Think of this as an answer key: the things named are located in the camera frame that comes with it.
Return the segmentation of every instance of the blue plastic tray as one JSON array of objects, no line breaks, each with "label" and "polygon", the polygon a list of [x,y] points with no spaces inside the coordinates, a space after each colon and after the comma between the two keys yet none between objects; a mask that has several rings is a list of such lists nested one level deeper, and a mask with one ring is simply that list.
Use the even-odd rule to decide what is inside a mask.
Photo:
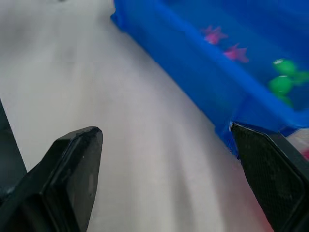
[{"label": "blue plastic tray", "polygon": [[[115,0],[114,23],[128,32],[170,74],[215,124],[237,155],[229,125],[248,123],[289,135],[309,127],[309,83],[288,95],[289,107],[267,84],[278,76],[273,61],[293,60],[309,71],[309,4],[284,0]],[[220,26],[227,39],[219,46],[204,40],[202,29]],[[248,63],[229,60],[223,51],[240,43]]]}]

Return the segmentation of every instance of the blue container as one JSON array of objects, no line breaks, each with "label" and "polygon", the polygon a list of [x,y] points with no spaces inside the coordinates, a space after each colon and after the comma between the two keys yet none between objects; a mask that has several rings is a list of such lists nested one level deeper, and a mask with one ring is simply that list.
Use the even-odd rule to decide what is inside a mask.
[{"label": "blue container", "polygon": [[[267,84],[278,76],[273,61],[292,60],[309,71],[309,9],[292,0],[114,0],[114,23],[157,61],[215,124],[237,155],[229,125],[248,123],[289,135],[309,127],[309,83],[288,95],[289,107]],[[204,40],[209,25],[227,39]],[[229,60],[224,50],[240,43],[248,63]]]}]

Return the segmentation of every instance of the white surface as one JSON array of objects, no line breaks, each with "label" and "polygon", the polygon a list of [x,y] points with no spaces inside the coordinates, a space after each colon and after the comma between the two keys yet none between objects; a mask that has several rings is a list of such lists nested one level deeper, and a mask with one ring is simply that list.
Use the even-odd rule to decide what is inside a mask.
[{"label": "white surface", "polygon": [[1,1],[0,98],[27,169],[98,126],[89,232],[271,231],[213,125],[112,12],[111,0]]}]

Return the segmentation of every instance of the white table surface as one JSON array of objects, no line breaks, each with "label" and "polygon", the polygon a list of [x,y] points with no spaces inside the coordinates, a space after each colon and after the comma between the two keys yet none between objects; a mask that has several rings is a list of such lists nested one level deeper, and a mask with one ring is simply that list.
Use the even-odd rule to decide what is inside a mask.
[{"label": "white table surface", "polygon": [[272,231],[214,126],[112,13],[112,0],[0,2],[0,98],[27,169],[98,126],[89,232]]}]

